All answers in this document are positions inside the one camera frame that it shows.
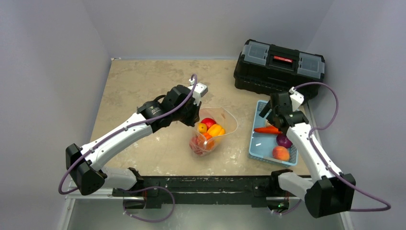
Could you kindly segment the red apple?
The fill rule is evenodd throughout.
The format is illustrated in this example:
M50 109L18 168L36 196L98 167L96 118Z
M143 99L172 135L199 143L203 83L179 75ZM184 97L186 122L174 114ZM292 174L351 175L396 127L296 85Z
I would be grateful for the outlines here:
M207 130L208 130L211 126L217 124L216 121L215 121L214 119L212 119L212 118L204 118L204 119L201 121L201 123L206 125Z

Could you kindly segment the yellow bell pepper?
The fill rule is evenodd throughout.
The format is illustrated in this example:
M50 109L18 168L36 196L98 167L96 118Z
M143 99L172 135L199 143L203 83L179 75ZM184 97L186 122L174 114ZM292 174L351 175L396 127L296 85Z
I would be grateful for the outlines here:
M226 131L221 125L215 124L207 130L207 133L209 133L212 137L217 137L224 135Z

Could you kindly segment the clear zip top bag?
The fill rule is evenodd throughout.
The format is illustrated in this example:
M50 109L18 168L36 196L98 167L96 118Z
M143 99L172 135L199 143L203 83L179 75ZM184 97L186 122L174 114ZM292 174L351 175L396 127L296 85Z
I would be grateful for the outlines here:
M222 107L202 108L199 120L191 129L189 147L197 156L213 152L238 128L237 119Z

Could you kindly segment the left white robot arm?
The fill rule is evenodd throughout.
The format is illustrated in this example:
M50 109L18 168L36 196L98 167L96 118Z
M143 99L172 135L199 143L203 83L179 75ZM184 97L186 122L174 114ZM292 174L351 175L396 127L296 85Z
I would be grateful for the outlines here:
M77 190L83 196L100 188L126 191L131 196L142 192L141 176L133 169L106 167L118 153L159 129L180 121L193 127L199 120L201 98L208 87L197 83L189 87L177 85L167 94L145 102L125 122L101 138L79 147L71 144L66 148L67 171Z

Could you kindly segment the orange mini pumpkin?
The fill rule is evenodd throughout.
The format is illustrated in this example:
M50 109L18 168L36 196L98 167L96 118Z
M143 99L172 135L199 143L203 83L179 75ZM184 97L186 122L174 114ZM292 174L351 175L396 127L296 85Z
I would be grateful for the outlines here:
M203 141L204 149L207 151L212 150L215 145L215 141L212 140L213 137L209 133L203 133L203 136L205 138Z

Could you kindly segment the yellow lemon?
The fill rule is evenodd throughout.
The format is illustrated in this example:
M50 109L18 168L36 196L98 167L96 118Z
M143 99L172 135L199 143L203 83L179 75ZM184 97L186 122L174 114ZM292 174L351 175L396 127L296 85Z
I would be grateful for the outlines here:
M199 124L198 124L198 131L199 131L199 133L201 133L201 134L206 133L206 132L207 132L207 125L204 124L204 123L199 123Z

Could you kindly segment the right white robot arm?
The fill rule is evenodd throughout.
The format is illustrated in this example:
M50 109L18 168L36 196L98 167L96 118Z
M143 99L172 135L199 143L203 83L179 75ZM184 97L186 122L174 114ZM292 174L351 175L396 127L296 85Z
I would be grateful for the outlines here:
M297 92L273 93L259 115L285 134L302 154L311 180L291 170L273 171L269 189L275 195L287 191L300 198L314 218L349 211L355 178L343 174L327 156L312 134L307 117L297 109L302 102L303 96Z

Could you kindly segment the red bell pepper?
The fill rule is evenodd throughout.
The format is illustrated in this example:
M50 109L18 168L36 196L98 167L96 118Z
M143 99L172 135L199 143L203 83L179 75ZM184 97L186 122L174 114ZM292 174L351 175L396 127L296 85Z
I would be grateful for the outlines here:
M205 153L205 146L204 140L202 140L199 136L194 136L189 141L189 147L198 156L202 156Z

